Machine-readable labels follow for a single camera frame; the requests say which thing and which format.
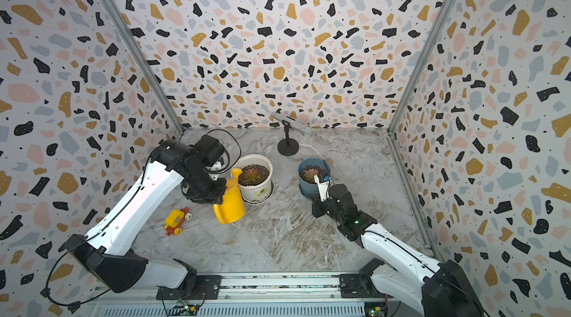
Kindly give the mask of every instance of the black cable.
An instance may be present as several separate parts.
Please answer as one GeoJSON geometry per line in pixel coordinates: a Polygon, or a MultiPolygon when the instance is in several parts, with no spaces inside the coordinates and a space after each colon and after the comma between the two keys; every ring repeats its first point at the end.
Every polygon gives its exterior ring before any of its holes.
{"type": "Polygon", "coordinates": [[[217,171],[211,171],[211,170],[205,168],[205,169],[206,169],[206,172],[208,172],[208,173],[210,173],[210,174],[221,174],[221,173],[224,173],[224,172],[226,172],[227,170],[229,170],[231,167],[233,167],[233,166],[238,162],[238,160],[239,160],[240,157],[242,156],[242,148],[240,147],[240,144],[238,143],[238,140],[236,140],[236,138],[235,138],[230,132],[226,131],[226,130],[223,129],[223,128],[215,128],[215,129],[212,129],[212,130],[210,130],[210,131],[209,131],[208,133],[206,133],[206,134],[208,135],[208,134],[210,134],[211,132],[214,132],[214,131],[224,131],[224,132],[226,132],[228,135],[230,135],[230,137],[232,137],[232,139],[234,140],[234,142],[236,142],[236,145],[238,145],[238,149],[240,150],[240,153],[238,154],[238,158],[236,158],[236,160],[234,161],[233,164],[230,164],[230,154],[228,153],[228,151],[227,151],[226,149],[224,149],[224,150],[225,150],[225,153],[226,153],[226,156],[228,156],[228,166],[226,166],[226,168],[222,168],[222,169],[217,170],[217,171]]]}
{"type": "Polygon", "coordinates": [[[353,292],[353,291],[355,291],[355,290],[358,290],[358,289],[360,289],[360,288],[361,288],[360,285],[355,286],[355,287],[353,287],[353,288],[349,288],[348,286],[345,286],[345,287],[340,287],[339,290],[340,290],[341,292],[343,292],[343,293],[349,293],[349,292],[353,292]]]}
{"type": "MultiPolygon", "coordinates": [[[[327,163],[325,162],[325,160],[323,160],[323,167],[326,167],[327,163]]],[[[327,186],[327,191],[325,191],[325,198],[327,198],[327,195],[329,194],[329,188],[331,188],[332,185],[334,185],[333,183],[333,177],[331,176],[331,172],[327,172],[329,173],[329,185],[327,186]]]]}
{"type": "Polygon", "coordinates": [[[400,308],[400,304],[401,304],[401,303],[403,303],[403,302],[402,302],[402,301],[399,301],[399,305],[396,307],[396,310],[395,310],[395,312],[393,312],[393,314],[391,314],[391,315],[390,315],[390,317],[393,317],[394,315],[396,315],[396,311],[398,311],[398,310],[399,310],[399,308],[400,308]]]}
{"type": "Polygon", "coordinates": [[[141,177],[141,185],[137,188],[137,191],[135,191],[135,193],[132,195],[131,199],[129,199],[129,201],[127,202],[127,204],[125,204],[125,205],[119,210],[119,212],[118,212],[117,214],[115,214],[115,216],[113,216],[113,218],[111,218],[111,219],[109,220],[109,222],[101,229],[101,231],[99,231],[96,235],[90,237],[89,239],[80,242],[79,244],[77,244],[77,245],[74,246],[73,248],[71,248],[71,249],[67,250],[66,252],[64,252],[63,255],[60,256],[59,259],[55,262],[55,264],[51,267],[50,273],[47,275],[47,278],[46,278],[46,288],[45,288],[45,291],[46,291],[46,297],[47,297],[47,299],[49,299],[53,304],[57,304],[58,306],[63,306],[63,307],[69,307],[69,306],[78,306],[78,307],[79,307],[79,306],[81,306],[82,304],[87,303],[87,302],[91,302],[91,301],[93,301],[94,299],[96,299],[96,298],[102,296],[104,293],[107,293],[107,292],[111,291],[111,289],[108,289],[108,290],[106,290],[106,291],[100,293],[99,295],[90,298],[89,300],[85,300],[85,301],[83,301],[83,302],[79,302],[79,304],[78,304],[77,302],[74,302],[74,303],[60,303],[60,302],[57,302],[56,300],[54,300],[54,299],[51,298],[51,296],[50,296],[50,289],[49,289],[48,286],[49,286],[49,283],[50,283],[51,275],[54,273],[55,267],[58,265],[58,263],[61,261],[61,259],[63,259],[63,257],[66,256],[67,254],[69,254],[72,250],[77,249],[77,248],[78,248],[79,246],[81,246],[82,244],[85,244],[86,242],[90,241],[91,239],[94,239],[96,236],[99,236],[101,233],[103,233],[103,231],[104,231],[107,227],[109,227],[109,225],[115,220],[115,218],[116,218],[116,217],[125,209],[125,207],[127,207],[127,206],[129,205],[129,203],[131,203],[131,201],[135,198],[135,196],[137,195],[137,193],[140,191],[141,186],[142,186],[142,185],[144,184],[144,182],[145,182],[145,173],[146,173],[146,171],[147,171],[148,161],[150,160],[151,156],[153,155],[153,153],[155,153],[155,151],[156,151],[157,149],[158,149],[158,147],[157,147],[156,149],[154,149],[154,150],[151,152],[151,154],[147,157],[147,162],[145,163],[145,166],[143,167],[143,175],[142,175],[142,177],[141,177]]]}
{"type": "MultiPolygon", "coordinates": [[[[386,236],[380,235],[380,234],[378,234],[378,233],[376,233],[376,232],[374,232],[374,231],[366,231],[366,232],[370,232],[371,234],[375,234],[375,235],[377,235],[377,236],[380,236],[381,238],[386,239],[386,240],[388,240],[389,242],[393,243],[394,245],[398,246],[399,248],[403,249],[408,255],[414,257],[419,263],[421,263],[423,267],[426,267],[430,272],[432,272],[433,274],[436,275],[436,272],[435,272],[434,270],[432,270],[431,268],[429,268],[429,267],[428,267],[426,264],[424,264],[419,258],[417,258],[417,257],[414,256],[413,254],[411,254],[409,250],[403,248],[401,245],[399,245],[397,242],[393,241],[391,238],[388,238],[388,237],[386,237],[386,236]]],[[[486,310],[484,309],[484,307],[480,304],[479,301],[477,301],[476,299],[474,299],[472,296],[470,296],[467,292],[465,292],[464,290],[462,290],[460,287],[454,285],[454,284],[453,284],[451,281],[449,281],[448,279],[444,279],[444,280],[448,283],[448,285],[454,287],[455,289],[457,289],[458,291],[462,292],[464,295],[466,295],[467,297],[469,297],[469,298],[474,302],[476,308],[478,308],[478,312],[479,312],[479,313],[484,312],[484,313],[486,313],[486,315],[487,315],[488,317],[490,317],[488,311],[486,311],[486,310]]]]}
{"type": "Polygon", "coordinates": [[[163,303],[164,314],[168,317],[167,306],[164,305],[163,288],[162,287],[159,287],[159,294],[161,295],[161,302],[163,303]]]}

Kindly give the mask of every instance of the metal frame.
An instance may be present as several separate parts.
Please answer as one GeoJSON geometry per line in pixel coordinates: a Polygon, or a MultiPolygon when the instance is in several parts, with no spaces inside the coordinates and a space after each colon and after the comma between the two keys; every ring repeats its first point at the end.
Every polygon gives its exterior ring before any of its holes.
{"type": "MultiPolygon", "coordinates": [[[[165,109],[166,115],[171,120],[171,124],[175,126],[181,138],[184,133],[184,128],[178,121],[178,117],[172,106],[170,105],[166,95],[164,94],[161,86],[154,80],[154,73],[149,67],[142,51],[137,46],[136,42],[130,35],[130,30],[122,20],[122,16],[113,0],[99,0],[104,9],[109,14],[111,21],[116,27],[119,35],[125,42],[127,48],[132,53],[136,63],[139,65],[145,77],[149,78],[148,82],[153,92],[165,109]]],[[[456,0],[444,0],[443,7],[438,14],[434,26],[426,40],[421,52],[421,56],[415,66],[408,82],[403,96],[401,97],[395,114],[387,128],[318,128],[316,131],[335,132],[335,131],[378,131],[384,136],[389,136],[389,147],[394,157],[397,171],[403,181],[405,193],[410,201],[411,208],[417,219],[419,229],[425,242],[430,244],[430,247],[425,246],[425,253],[432,251],[435,258],[440,256],[436,255],[435,245],[433,244],[432,237],[429,229],[426,226],[425,220],[422,218],[422,209],[416,199],[416,189],[407,174],[403,162],[400,159],[399,148],[396,143],[395,133],[399,120],[403,116],[407,107],[407,102],[413,95],[414,89],[417,86],[420,75],[424,71],[424,67],[438,41],[442,30],[446,24],[448,15],[452,11],[456,0]]],[[[210,128],[187,128],[189,131],[209,131],[210,128]]],[[[283,128],[227,128],[229,131],[282,131],[283,128]]],[[[259,273],[221,273],[223,276],[220,285],[219,298],[217,300],[207,300],[204,305],[235,305],[241,304],[242,306],[251,303],[284,303],[284,302],[303,302],[303,303],[331,303],[331,302],[372,302],[378,299],[342,299],[339,288],[339,275],[340,274],[356,274],[357,272],[259,272],[259,273]]],[[[107,287],[97,287],[94,293],[99,293],[107,287]]],[[[99,316],[101,311],[107,305],[123,305],[125,301],[135,304],[137,306],[155,307],[157,302],[155,299],[156,287],[134,287],[126,292],[113,293],[108,292],[99,299],[89,302],[85,308],[90,308],[88,316],[99,316]]],[[[201,298],[189,300],[189,303],[200,303],[201,298]]],[[[166,302],[168,308],[176,302],[166,302]]]]}
{"type": "MultiPolygon", "coordinates": [[[[182,311],[182,306],[168,308],[168,315],[174,316],[182,311]]],[[[242,316],[242,317],[363,317],[367,306],[364,302],[279,302],[279,303],[240,303],[230,305],[209,303],[197,312],[197,316],[242,316]]],[[[145,316],[163,317],[165,308],[161,302],[149,305],[133,303],[108,304],[96,310],[96,316],[145,316]]]]}
{"type": "Polygon", "coordinates": [[[422,207],[420,206],[418,199],[416,198],[416,188],[413,185],[410,175],[407,174],[407,170],[404,167],[404,163],[400,158],[399,148],[397,145],[396,139],[396,130],[397,126],[399,125],[399,121],[407,108],[407,103],[414,94],[414,90],[420,81],[420,75],[423,73],[426,64],[428,63],[428,59],[432,54],[432,50],[436,46],[436,42],[439,40],[439,37],[444,30],[444,26],[446,25],[446,20],[450,15],[450,12],[454,8],[457,0],[444,0],[442,5],[442,9],[440,10],[436,21],[434,22],[434,26],[428,36],[428,39],[424,43],[424,47],[421,51],[420,58],[412,71],[410,76],[410,80],[407,83],[407,86],[404,89],[403,96],[399,101],[399,104],[396,108],[395,114],[390,121],[390,125],[388,128],[388,135],[389,135],[389,146],[390,151],[392,153],[393,158],[395,159],[395,164],[397,170],[399,172],[400,178],[403,181],[403,185],[405,188],[405,192],[407,197],[410,201],[410,206],[412,207],[413,213],[415,215],[416,221],[418,223],[418,227],[420,228],[420,232],[423,235],[424,241],[429,243],[431,249],[434,253],[434,257],[442,261],[442,257],[437,254],[436,245],[434,244],[434,240],[429,233],[428,226],[426,225],[426,221],[424,220],[424,214],[422,211],[422,207]]]}
{"type": "MultiPolygon", "coordinates": [[[[331,303],[331,302],[378,302],[378,298],[341,298],[339,275],[358,274],[348,272],[226,272],[222,273],[222,282],[218,287],[218,299],[206,300],[204,306],[226,305],[244,306],[245,304],[275,304],[275,303],[331,303]]],[[[94,293],[101,293],[106,286],[96,287],[94,293]]],[[[157,287],[132,287],[131,289],[114,293],[108,292],[97,300],[91,301],[84,307],[90,309],[87,316],[96,317],[110,305],[123,305],[128,301],[130,306],[162,307],[155,299],[157,287]]],[[[187,304],[200,304],[202,295],[197,294],[193,299],[185,300],[187,304]]],[[[177,305],[176,300],[165,300],[167,309],[177,305]]]]}
{"type": "Polygon", "coordinates": [[[395,114],[390,120],[390,124],[388,127],[388,132],[390,134],[396,131],[400,117],[403,115],[404,110],[407,107],[406,102],[412,96],[412,93],[414,92],[414,89],[416,88],[416,85],[420,80],[420,75],[423,73],[424,67],[426,66],[426,63],[428,63],[428,59],[432,54],[432,50],[434,49],[434,46],[436,45],[436,42],[438,41],[440,34],[444,29],[444,25],[446,24],[446,19],[448,18],[448,15],[452,11],[455,4],[456,0],[443,1],[442,9],[440,9],[440,12],[436,17],[436,21],[434,21],[434,26],[432,26],[430,34],[428,35],[428,39],[426,40],[426,42],[424,42],[424,47],[420,51],[421,53],[420,58],[418,59],[418,62],[416,62],[412,74],[410,74],[410,80],[408,81],[407,86],[404,89],[403,96],[401,96],[399,100],[399,104],[397,105],[395,114]]]}
{"type": "Polygon", "coordinates": [[[101,6],[104,8],[105,12],[109,15],[109,19],[117,33],[123,39],[123,43],[127,47],[129,53],[131,53],[133,60],[141,70],[143,77],[147,79],[147,83],[151,87],[153,94],[159,104],[164,109],[164,114],[168,117],[171,127],[174,127],[176,132],[179,136],[184,134],[184,128],[182,127],[181,122],[179,121],[178,117],[174,109],[171,106],[171,103],[168,101],[166,94],[164,93],[161,85],[155,80],[155,74],[153,70],[147,63],[147,59],[143,55],[143,52],[133,39],[131,34],[131,30],[127,27],[127,24],[123,21],[123,16],[121,12],[117,8],[114,0],[99,0],[101,6]]]}

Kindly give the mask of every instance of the succulent plant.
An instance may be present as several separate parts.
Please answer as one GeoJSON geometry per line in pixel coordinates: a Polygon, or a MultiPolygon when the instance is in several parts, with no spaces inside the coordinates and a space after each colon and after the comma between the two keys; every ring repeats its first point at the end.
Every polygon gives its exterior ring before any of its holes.
{"type": "Polygon", "coordinates": [[[244,176],[244,182],[248,185],[255,183],[260,176],[260,171],[255,168],[245,170],[242,175],[244,176]]]}
{"type": "Polygon", "coordinates": [[[310,180],[312,182],[315,179],[314,177],[319,174],[319,170],[315,168],[310,168],[306,170],[303,174],[306,180],[310,180]]]}

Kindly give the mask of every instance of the black microphone stand base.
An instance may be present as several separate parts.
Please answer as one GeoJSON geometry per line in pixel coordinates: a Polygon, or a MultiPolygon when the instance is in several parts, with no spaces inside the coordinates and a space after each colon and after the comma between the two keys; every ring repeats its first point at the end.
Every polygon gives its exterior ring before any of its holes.
{"type": "Polygon", "coordinates": [[[292,138],[283,139],[280,142],[278,142],[277,151],[284,156],[293,156],[299,151],[299,143],[297,143],[297,141],[292,138]]]}

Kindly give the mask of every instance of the watering can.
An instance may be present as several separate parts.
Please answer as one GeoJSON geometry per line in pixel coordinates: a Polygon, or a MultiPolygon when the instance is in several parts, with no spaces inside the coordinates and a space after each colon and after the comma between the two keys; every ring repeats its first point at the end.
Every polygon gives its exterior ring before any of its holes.
{"type": "Polygon", "coordinates": [[[222,196],[222,204],[215,204],[214,214],[220,224],[239,221],[246,214],[246,207],[238,187],[238,177],[242,173],[239,168],[232,169],[232,179],[226,180],[226,193],[222,196]]]}

